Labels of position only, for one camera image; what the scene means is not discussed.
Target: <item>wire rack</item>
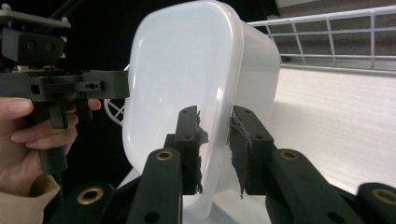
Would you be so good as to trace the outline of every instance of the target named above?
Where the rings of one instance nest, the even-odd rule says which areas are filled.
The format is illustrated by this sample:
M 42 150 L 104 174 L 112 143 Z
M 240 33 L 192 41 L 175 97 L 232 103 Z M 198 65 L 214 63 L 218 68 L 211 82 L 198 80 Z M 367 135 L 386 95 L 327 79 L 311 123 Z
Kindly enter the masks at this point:
M 275 41 L 283 64 L 396 71 L 396 6 L 248 24 Z

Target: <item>screw hole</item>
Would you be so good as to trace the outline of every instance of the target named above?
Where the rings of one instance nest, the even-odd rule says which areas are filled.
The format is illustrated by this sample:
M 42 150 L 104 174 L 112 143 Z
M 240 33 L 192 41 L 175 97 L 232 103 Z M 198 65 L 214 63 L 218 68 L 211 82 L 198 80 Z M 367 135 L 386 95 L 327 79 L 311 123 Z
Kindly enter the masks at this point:
M 157 153 L 157 155 L 155 157 L 159 161 L 168 161 L 168 160 L 172 159 L 173 153 L 171 151 L 167 151 L 167 150 L 160 151 L 159 153 Z
M 77 201 L 80 204 L 91 204 L 91 203 L 96 203 L 99 199 L 102 198 L 104 195 L 104 192 L 101 188 L 98 187 L 93 187 L 89 189 L 85 189 L 82 191 L 77 198 Z
M 93 90 L 93 89 L 95 89 L 97 87 L 98 87 L 98 85 L 95 85 L 95 84 L 87 84 L 87 85 L 85 85 L 85 88 L 91 89 L 91 90 Z
M 373 194 L 383 203 L 396 205 L 396 192 L 388 189 L 373 189 Z
M 96 191 L 90 191 L 87 192 L 86 194 L 84 194 L 83 198 L 84 200 L 91 200 L 93 198 L 95 198 L 98 195 L 98 193 Z
M 298 155 L 295 152 L 292 151 L 283 151 L 280 153 L 280 155 L 289 161 L 297 161 L 298 160 Z
M 340 215 L 336 214 L 336 213 L 328 213 L 327 217 L 329 218 L 329 220 L 331 220 L 333 223 L 337 223 L 337 224 L 344 224 L 346 223 L 346 221 L 344 220 L 343 217 L 341 217 Z
M 160 220 L 160 214 L 156 212 L 150 212 L 145 216 L 146 223 L 155 223 L 158 220 Z

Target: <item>white surface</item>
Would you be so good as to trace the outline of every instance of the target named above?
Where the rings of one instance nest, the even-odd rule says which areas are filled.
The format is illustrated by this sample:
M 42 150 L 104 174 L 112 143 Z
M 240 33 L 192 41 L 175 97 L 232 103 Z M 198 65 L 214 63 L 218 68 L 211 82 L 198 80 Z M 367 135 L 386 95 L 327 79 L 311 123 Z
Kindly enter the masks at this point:
M 269 131 L 335 186 L 396 186 L 396 74 L 282 68 Z
M 227 149 L 235 95 L 236 102 L 260 109 L 262 120 L 269 118 L 279 69 L 275 44 L 230 7 L 196 1 L 148 15 L 135 34 L 130 64 L 131 97 L 122 128 L 126 156 L 141 174 L 149 153 L 175 132 L 178 112 L 197 105 L 200 126 L 209 135 L 200 148 L 204 192 L 183 197 L 183 207 L 205 218 Z M 230 187 L 220 182 L 222 189 Z

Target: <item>plastic container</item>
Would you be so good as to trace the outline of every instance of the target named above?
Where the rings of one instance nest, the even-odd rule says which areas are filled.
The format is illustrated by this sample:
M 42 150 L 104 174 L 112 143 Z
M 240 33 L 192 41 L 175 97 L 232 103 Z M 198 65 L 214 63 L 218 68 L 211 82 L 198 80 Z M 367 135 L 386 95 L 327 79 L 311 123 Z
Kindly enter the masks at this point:
M 184 196 L 183 208 L 206 218 L 215 189 L 230 187 L 227 176 L 234 173 L 221 169 L 222 162 L 231 164 L 224 152 L 230 151 L 233 105 L 268 122 L 279 72 L 277 48 L 227 5 L 194 1 L 149 14 L 135 34 L 130 65 L 131 97 L 125 100 L 122 127 L 126 156 L 141 174 L 149 153 L 175 133 L 178 112 L 197 105 L 209 136 L 200 149 L 204 192 Z

